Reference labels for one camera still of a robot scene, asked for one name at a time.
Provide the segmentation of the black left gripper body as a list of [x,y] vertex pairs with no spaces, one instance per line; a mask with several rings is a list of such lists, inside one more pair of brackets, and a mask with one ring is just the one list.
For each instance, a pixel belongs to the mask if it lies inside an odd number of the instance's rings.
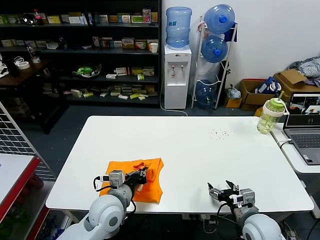
[[137,180],[138,176],[135,176],[135,171],[133,171],[125,175],[124,184],[129,187],[138,187],[139,185],[137,185]]

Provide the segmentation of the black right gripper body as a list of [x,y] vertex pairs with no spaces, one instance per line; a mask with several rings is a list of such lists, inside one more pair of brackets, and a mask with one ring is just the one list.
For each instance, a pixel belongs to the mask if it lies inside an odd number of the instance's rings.
[[242,203],[240,199],[240,190],[239,189],[223,189],[217,190],[217,200],[219,202],[225,202],[230,208],[241,208]]

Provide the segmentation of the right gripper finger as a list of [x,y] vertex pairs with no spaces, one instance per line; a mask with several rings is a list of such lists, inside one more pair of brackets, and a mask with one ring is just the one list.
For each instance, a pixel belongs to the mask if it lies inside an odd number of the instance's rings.
[[209,182],[207,183],[207,185],[208,185],[209,195],[213,199],[217,201],[222,201],[224,199],[225,192],[223,190],[213,187]]
[[228,194],[239,194],[240,193],[240,187],[239,185],[234,184],[231,181],[226,180],[225,181],[227,185],[230,187],[230,189],[227,189]]

